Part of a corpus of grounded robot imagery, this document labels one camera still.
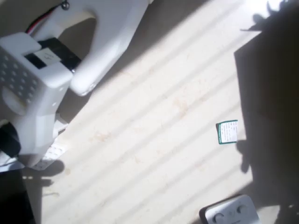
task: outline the black object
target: black object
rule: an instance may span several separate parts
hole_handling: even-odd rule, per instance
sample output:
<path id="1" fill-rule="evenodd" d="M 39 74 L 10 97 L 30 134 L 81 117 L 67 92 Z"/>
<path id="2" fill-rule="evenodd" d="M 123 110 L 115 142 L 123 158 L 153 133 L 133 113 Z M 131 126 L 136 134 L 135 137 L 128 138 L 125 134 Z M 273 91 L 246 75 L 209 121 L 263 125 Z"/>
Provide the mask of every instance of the black object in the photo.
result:
<path id="1" fill-rule="evenodd" d="M 11 123 L 0 128 L 0 150 L 11 158 L 16 157 L 21 150 L 18 133 Z"/>
<path id="2" fill-rule="evenodd" d="M 81 59 L 55 37 L 45 41 L 39 41 L 39 43 L 42 46 L 42 49 L 49 48 L 55 55 L 57 55 L 61 59 L 60 63 L 68 68 L 72 73 L 75 72 L 77 66 L 81 63 Z M 42 69 L 47 66 L 34 53 L 26 55 L 25 58 L 27 58 L 38 69 Z"/>

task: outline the white 3d-printed part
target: white 3d-printed part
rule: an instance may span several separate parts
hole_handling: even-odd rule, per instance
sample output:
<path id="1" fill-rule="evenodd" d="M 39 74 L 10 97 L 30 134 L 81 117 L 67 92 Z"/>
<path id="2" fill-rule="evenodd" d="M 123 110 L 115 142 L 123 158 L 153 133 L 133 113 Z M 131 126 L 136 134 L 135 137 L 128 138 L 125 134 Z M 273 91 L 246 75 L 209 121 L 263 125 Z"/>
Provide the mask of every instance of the white 3d-printed part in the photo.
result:
<path id="1" fill-rule="evenodd" d="M 35 169 L 38 171 L 45 170 L 49 165 L 54 163 L 65 152 L 66 152 L 65 147 L 54 143 L 48 149 L 45 156 L 35 166 L 33 166 L 32 169 Z"/>

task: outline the white electronic device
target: white electronic device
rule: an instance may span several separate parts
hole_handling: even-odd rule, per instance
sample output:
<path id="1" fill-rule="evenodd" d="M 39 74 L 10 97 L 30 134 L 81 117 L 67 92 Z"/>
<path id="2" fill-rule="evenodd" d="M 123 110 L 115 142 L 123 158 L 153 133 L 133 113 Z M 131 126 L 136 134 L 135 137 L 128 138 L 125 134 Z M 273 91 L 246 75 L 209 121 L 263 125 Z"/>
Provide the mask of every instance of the white electronic device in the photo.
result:
<path id="1" fill-rule="evenodd" d="M 202 208 L 203 224 L 261 224 L 256 208 L 247 195 L 239 195 Z"/>
<path id="2" fill-rule="evenodd" d="M 94 89 L 127 49 L 151 2 L 63 0 L 26 33 L 0 38 L 0 150 L 9 147 L 10 157 L 34 167 L 68 126 L 57 113 L 66 91 L 84 96 Z M 90 17 L 94 37 L 81 61 L 58 37 Z"/>

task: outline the cable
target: cable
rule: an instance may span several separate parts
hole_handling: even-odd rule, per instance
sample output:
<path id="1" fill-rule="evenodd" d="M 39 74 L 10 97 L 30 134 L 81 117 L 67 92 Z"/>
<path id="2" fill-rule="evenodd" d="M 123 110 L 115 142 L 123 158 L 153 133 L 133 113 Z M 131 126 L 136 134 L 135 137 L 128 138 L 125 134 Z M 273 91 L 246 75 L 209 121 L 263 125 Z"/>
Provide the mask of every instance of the cable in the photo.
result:
<path id="1" fill-rule="evenodd" d="M 34 30 L 34 28 L 45 18 L 47 18 L 49 15 L 51 15 L 51 13 L 58 7 L 61 6 L 63 8 L 63 10 L 68 10 L 70 7 L 70 4 L 68 3 L 67 0 L 64 0 L 62 3 L 50 8 L 47 12 L 45 12 L 44 14 L 40 15 L 39 17 L 37 17 L 35 20 L 33 20 L 30 25 L 28 26 L 28 28 L 26 29 L 25 33 L 29 34 L 31 31 Z"/>

